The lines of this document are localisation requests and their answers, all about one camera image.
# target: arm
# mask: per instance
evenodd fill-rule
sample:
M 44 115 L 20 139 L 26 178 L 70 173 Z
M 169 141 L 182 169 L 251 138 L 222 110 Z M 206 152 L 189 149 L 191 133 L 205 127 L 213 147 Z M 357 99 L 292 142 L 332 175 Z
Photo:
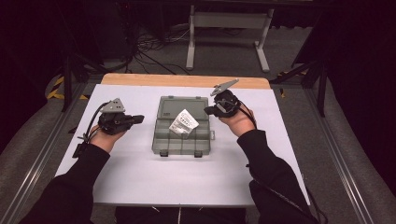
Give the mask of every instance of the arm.
M 239 137 L 237 143 L 247 155 L 250 172 L 255 179 L 249 184 L 250 193 L 261 214 L 259 222 L 313 223 L 295 207 L 267 189 L 268 187 L 287 197 L 310 216 L 294 172 L 267 146 L 265 131 L 256 130 L 251 120 L 240 111 L 231 118 L 220 120 Z
M 98 131 L 70 170 L 49 182 L 21 223 L 91 223 L 93 184 L 123 134 Z

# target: gray plastic organizer box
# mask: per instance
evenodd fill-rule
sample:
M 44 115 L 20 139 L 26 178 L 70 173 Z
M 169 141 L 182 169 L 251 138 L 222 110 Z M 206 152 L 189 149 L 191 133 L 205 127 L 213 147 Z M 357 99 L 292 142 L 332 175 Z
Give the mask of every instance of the gray plastic organizer box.
M 209 116 L 204 108 L 207 97 L 162 96 L 155 123 L 152 150 L 162 157 L 193 155 L 200 158 L 210 152 Z M 177 134 L 169 130 L 177 115 L 186 109 L 199 123 L 190 134 Z

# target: black sleeve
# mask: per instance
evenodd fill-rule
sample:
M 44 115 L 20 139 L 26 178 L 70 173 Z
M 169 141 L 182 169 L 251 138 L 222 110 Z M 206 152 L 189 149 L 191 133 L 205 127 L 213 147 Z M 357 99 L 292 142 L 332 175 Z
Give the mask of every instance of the black sleeve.
M 314 223 L 304 215 L 310 216 L 310 211 L 294 172 L 267 146 L 265 131 L 249 131 L 242 134 L 237 142 L 247 155 L 250 172 L 256 180 L 251 181 L 249 187 L 260 211 L 259 223 Z M 271 189 L 297 204 L 304 213 Z
M 53 178 L 20 223 L 90 223 L 93 184 L 110 155 L 88 145 L 70 170 Z

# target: paper label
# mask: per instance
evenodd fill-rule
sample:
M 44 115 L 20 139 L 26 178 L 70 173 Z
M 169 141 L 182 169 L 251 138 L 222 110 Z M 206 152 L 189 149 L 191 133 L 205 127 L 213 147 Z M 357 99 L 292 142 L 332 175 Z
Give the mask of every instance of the paper label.
M 177 115 L 169 129 L 174 133 L 191 133 L 198 124 L 199 123 L 192 117 L 189 111 L 184 109 Z

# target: table surface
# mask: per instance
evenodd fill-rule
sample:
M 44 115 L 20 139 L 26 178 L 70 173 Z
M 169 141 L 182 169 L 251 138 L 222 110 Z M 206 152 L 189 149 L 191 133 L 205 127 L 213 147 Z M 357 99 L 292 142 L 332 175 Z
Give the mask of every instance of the table surface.
M 102 84 L 128 85 L 128 86 L 174 86 L 174 87 L 214 87 L 236 77 L 214 76 L 175 76 L 175 75 L 141 75 L 141 74 L 106 74 Z M 232 88 L 235 89 L 266 89 L 270 90 L 270 84 L 263 77 L 239 77 L 239 81 Z
M 72 155 L 81 142 L 78 136 L 86 131 L 97 106 L 120 97 L 126 114 L 142 114 L 145 120 L 134 125 L 116 143 L 93 188 L 95 203 L 216 207 L 254 205 L 248 189 L 248 182 L 251 181 L 246 168 L 248 160 L 236 144 L 236 136 L 217 118 L 209 117 L 210 129 L 215 131 L 216 139 L 210 142 L 208 156 L 170 155 L 164 158 L 151 150 L 161 96 L 202 96 L 210 102 L 213 86 L 233 79 L 235 77 L 105 75 L 102 84 L 97 85 L 92 93 L 56 175 L 67 172 L 76 161 Z M 233 93 L 256 112 L 258 128 L 267 131 L 269 147 L 291 166 L 308 201 L 274 92 L 269 89 L 265 78 L 239 79 L 238 85 L 232 86 Z M 248 83 L 258 89 L 252 89 Z

